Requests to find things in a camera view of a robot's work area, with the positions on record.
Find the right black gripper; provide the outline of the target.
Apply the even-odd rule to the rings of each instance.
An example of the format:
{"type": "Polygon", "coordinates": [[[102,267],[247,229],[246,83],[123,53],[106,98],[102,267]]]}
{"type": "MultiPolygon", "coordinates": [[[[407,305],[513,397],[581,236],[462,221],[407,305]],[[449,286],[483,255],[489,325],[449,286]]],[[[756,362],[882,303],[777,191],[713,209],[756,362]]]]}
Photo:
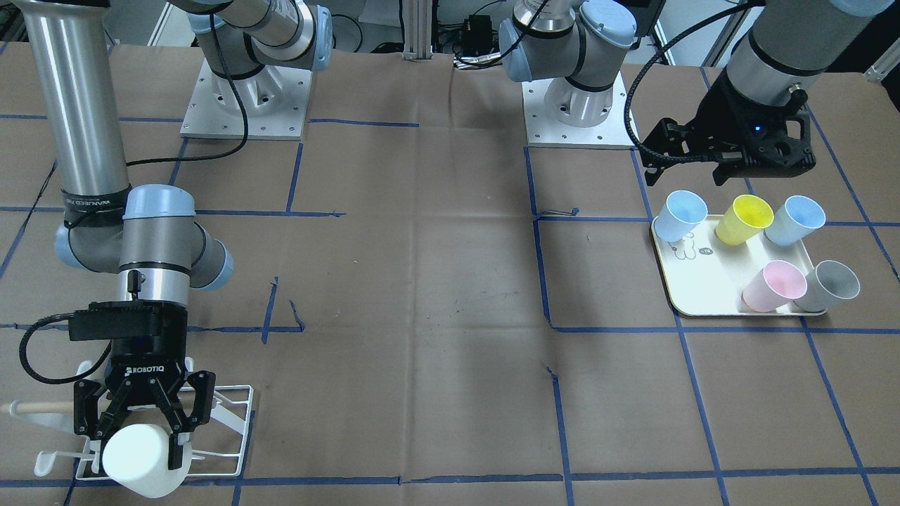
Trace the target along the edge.
{"type": "Polygon", "coordinates": [[[75,311],[71,340],[109,339],[112,344],[104,385],[88,379],[73,384],[74,430],[88,436],[99,455],[131,415],[129,407],[155,404],[171,429],[167,468],[183,467],[179,437],[211,420],[216,380],[215,372],[208,370],[186,377],[187,319],[186,308],[170,301],[93,302],[86,310],[75,311]],[[189,414],[178,397],[185,384],[194,391],[189,414]],[[99,399],[107,389],[113,397],[100,411],[99,399]]]}

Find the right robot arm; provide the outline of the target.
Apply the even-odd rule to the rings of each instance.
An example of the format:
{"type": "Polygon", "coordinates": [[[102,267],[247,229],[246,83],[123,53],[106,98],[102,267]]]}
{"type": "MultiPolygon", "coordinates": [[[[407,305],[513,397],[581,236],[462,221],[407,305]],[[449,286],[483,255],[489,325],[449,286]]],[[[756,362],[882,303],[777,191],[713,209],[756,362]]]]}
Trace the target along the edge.
{"type": "Polygon", "coordinates": [[[20,340],[20,364],[44,384],[74,385],[73,430],[96,451],[96,470],[112,471],[113,438],[131,409],[154,406],[167,421],[162,467],[186,470],[194,429],[211,420],[215,374],[186,361],[189,290],[216,290],[231,279],[233,257],[194,219],[190,193],[129,181],[113,98],[103,16],[108,1],[18,1],[58,169],[64,218],[55,250],[73,268],[115,273],[121,294],[87,309],[39,319],[20,340]],[[106,342],[93,369],[74,377],[39,374],[29,362],[33,333],[65,321],[72,342],[106,342]]]}

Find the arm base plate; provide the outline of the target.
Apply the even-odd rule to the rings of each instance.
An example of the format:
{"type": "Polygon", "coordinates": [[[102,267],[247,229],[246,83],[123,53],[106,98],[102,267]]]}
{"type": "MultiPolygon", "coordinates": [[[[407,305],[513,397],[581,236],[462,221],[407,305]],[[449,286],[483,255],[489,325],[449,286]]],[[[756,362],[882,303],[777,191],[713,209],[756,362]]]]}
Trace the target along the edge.
{"type": "Polygon", "coordinates": [[[225,78],[203,63],[182,122],[184,138],[240,140],[247,113],[250,140],[301,141],[307,122],[313,74],[309,70],[266,66],[256,76],[238,79],[231,90],[225,78]]]}
{"type": "Polygon", "coordinates": [[[565,78],[522,83],[527,145],[538,148],[630,150],[624,124],[626,87],[621,74],[598,93],[576,89],[565,78]]]}

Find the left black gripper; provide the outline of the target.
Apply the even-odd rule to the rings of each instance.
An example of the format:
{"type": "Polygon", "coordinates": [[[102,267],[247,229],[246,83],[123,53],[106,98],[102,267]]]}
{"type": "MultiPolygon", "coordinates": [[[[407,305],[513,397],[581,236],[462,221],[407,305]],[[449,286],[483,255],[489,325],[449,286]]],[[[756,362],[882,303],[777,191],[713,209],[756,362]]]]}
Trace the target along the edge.
{"type": "Polygon", "coordinates": [[[717,186],[733,177],[795,177],[816,166],[808,95],[797,84],[782,106],[759,105],[738,93],[720,74],[685,125],[665,117],[643,142],[641,162],[647,186],[665,169],[689,162],[716,162],[717,186]]]}

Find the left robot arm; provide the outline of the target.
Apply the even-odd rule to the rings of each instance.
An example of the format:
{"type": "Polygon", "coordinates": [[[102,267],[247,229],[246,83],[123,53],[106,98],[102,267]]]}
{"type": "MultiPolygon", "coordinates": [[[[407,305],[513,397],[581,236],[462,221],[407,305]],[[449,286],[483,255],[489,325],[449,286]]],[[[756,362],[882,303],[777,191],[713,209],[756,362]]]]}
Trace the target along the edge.
{"type": "MultiPolygon", "coordinates": [[[[649,58],[624,97],[624,128],[644,179],[675,164],[714,162],[720,186],[740,177],[795,177],[816,166],[808,90],[889,1],[745,1],[672,37],[649,58]],[[660,119],[645,138],[630,107],[650,68],[682,39],[733,14],[761,13],[687,124],[660,119]]],[[[499,58],[510,79],[550,79],[554,115],[575,127],[605,119],[614,80],[636,38],[633,13],[615,1],[520,1],[499,25],[499,58]]]]}

